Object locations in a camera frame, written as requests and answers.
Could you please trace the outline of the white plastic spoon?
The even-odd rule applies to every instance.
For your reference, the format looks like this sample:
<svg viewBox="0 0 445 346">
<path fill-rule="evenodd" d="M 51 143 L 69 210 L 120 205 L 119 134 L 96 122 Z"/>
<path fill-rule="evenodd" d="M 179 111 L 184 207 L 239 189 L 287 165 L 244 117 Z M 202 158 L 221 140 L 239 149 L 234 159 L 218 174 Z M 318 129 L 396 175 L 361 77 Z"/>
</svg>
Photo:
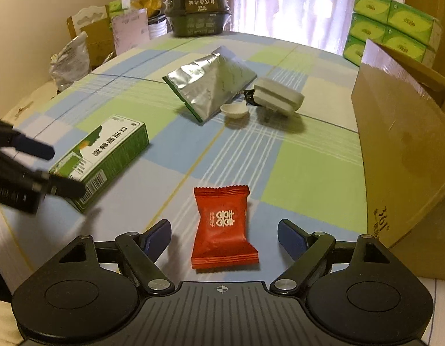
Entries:
<svg viewBox="0 0 445 346">
<path fill-rule="evenodd" d="M 243 102 L 224 104 L 220 107 L 220 111 L 225 117 L 234 120 L 244 118 L 246 115 L 249 114 L 248 107 Z"/>
</svg>

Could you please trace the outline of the red candy packet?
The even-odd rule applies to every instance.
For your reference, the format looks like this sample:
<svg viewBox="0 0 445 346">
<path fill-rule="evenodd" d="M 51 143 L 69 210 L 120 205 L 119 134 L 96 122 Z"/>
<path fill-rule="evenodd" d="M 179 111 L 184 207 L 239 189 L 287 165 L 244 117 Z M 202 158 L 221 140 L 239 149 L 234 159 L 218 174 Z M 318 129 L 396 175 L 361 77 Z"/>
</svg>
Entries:
<svg viewBox="0 0 445 346">
<path fill-rule="evenodd" d="M 247 239 L 249 186 L 196 187 L 200 221 L 191 266 L 215 270 L 259 262 L 258 250 Z"/>
</svg>

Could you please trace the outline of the clear plastic bag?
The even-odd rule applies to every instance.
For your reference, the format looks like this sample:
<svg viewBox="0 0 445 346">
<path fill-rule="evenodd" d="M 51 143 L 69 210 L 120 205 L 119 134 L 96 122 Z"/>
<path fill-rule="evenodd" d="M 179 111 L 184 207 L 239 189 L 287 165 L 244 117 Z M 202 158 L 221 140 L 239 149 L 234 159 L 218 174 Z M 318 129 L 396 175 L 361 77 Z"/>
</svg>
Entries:
<svg viewBox="0 0 445 346">
<path fill-rule="evenodd" d="M 83 79 L 90 72 L 87 38 L 88 35 L 83 31 L 67 43 L 58 54 L 51 57 L 49 73 L 59 92 Z"/>
</svg>

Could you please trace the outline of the white carved chair back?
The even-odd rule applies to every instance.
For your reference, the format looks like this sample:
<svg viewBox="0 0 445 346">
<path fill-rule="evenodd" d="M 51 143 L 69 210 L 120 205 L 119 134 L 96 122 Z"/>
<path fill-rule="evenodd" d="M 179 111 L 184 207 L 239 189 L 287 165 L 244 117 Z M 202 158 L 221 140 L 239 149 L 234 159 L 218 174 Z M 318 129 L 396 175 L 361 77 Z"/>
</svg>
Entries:
<svg viewBox="0 0 445 346">
<path fill-rule="evenodd" d="M 75 15 L 67 18 L 68 32 L 71 39 L 76 38 L 83 27 L 105 18 L 108 18 L 106 6 L 91 5 L 80 9 Z"/>
</svg>

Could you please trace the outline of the brown cardboard box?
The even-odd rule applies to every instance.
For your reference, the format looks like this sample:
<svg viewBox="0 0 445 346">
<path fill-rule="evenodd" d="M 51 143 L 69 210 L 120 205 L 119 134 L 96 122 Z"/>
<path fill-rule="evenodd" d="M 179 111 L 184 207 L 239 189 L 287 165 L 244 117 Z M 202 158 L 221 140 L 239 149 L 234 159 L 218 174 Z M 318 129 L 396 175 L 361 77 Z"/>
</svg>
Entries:
<svg viewBox="0 0 445 346">
<path fill-rule="evenodd" d="M 415 275 L 445 280 L 445 77 L 367 41 L 351 101 L 368 233 Z"/>
</svg>

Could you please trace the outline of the dark green food container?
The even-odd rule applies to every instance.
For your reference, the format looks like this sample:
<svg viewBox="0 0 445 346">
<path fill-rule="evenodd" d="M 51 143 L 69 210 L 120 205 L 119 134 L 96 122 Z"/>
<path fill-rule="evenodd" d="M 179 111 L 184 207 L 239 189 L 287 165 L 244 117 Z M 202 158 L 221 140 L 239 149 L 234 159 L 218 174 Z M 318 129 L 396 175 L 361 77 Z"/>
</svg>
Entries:
<svg viewBox="0 0 445 346">
<path fill-rule="evenodd" d="M 166 15 L 177 37 L 198 37 L 223 32 L 231 16 L 227 0 L 167 0 Z"/>
</svg>

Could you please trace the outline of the green white medicine box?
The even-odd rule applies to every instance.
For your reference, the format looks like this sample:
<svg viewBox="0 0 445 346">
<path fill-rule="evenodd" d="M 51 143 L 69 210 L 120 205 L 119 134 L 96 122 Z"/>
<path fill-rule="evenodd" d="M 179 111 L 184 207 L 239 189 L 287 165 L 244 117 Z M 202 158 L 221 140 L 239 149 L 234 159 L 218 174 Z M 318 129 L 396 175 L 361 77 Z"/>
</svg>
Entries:
<svg viewBox="0 0 445 346">
<path fill-rule="evenodd" d="M 145 123 L 113 115 L 59 159 L 50 172 L 85 185 L 83 196 L 66 198 L 85 213 L 148 144 Z"/>
</svg>

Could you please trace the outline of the silver foil bag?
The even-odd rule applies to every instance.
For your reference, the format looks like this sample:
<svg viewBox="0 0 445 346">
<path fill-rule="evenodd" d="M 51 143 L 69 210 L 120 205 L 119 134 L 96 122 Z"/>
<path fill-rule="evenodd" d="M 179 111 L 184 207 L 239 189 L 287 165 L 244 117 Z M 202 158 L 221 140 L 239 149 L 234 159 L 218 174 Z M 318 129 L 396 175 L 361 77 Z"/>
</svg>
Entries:
<svg viewBox="0 0 445 346">
<path fill-rule="evenodd" d="M 182 65 L 163 77 L 199 123 L 205 123 L 232 101 L 257 74 L 225 46 Z"/>
</svg>

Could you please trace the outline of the yellow plastic bag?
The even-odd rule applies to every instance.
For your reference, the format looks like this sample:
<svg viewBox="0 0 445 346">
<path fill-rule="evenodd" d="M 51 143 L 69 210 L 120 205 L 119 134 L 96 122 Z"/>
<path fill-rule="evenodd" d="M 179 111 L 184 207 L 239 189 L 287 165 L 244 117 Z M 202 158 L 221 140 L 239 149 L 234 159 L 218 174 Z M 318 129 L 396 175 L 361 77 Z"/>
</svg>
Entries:
<svg viewBox="0 0 445 346">
<path fill-rule="evenodd" d="M 135 10 L 147 10 L 147 17 L 151 18 L 161 13 L 161 0 L 131 0 L 131 8 Z"/>
</svg>

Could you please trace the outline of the checkered tablecloth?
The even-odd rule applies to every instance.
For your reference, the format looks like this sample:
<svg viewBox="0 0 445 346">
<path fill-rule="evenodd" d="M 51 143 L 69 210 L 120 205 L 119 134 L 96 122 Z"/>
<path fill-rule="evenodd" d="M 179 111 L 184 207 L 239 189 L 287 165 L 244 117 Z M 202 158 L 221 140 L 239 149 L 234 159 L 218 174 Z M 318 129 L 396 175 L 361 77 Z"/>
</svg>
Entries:
<svg viewBox="0 0 445 346">
<path fill-rule="evenodd" d="M 163 77 L 227 47 L 257 77 L 199 123 Z M 146 124 L 149 144 L 80 213 L 46 195 L 36 214 L 0 204 L 0 269 L 25 345 L 445 345 L 445 280 L 419 277 L 367 231 L 360 136 L 351 101 L 360 69 L 291 42 L 226 32 L 159 37 L 100 66 L 17 130 L 54 148 L 44 160 L 4 148 L 33 171 L 53 165 L 113 115 Z M 254 82 L 301 92 L 291 116 L 257 104 Z M 196 187 L 249 186 L 247 239 L 259 262 L 191 266 Z M 155 265 L 175 285 L 144 294 L 118 267 L 115 238 L 162 219 L 172 239 Z M 335 238 L 330 270 L 304 293 L 270 284 L 293 264 L 277 227 Z"/>
</svg>

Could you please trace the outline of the white power adapter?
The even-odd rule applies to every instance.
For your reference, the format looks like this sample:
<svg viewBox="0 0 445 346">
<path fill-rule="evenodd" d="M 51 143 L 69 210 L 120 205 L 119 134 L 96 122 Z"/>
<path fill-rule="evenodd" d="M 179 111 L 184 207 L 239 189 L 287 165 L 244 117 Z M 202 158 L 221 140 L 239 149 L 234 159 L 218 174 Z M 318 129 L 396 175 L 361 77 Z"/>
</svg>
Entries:
<svg viewBox="0 0 445 346">
<path fill-rule="evenodd" d="M 302 106 L 305 96 L 275 80 L 259 78 L 254 82 L 254 101 L 284 116 L 291 116 Z"/>
</svg>

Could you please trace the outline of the green tissue box stack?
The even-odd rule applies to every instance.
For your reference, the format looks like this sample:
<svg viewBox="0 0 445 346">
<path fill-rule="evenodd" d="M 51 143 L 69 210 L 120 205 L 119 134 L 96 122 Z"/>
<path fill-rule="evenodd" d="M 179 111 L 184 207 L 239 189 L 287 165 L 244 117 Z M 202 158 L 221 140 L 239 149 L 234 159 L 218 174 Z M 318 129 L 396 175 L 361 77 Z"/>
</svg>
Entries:
<svg viewBox="0 0 445 346">
<path fill-rule="evenodd" d="M 442 37 L 439 19 L 395 0 L 354 0 L 343 57 L 359 66 L 368 41 L 407 55 L 427 67 Z"/>
</svg>

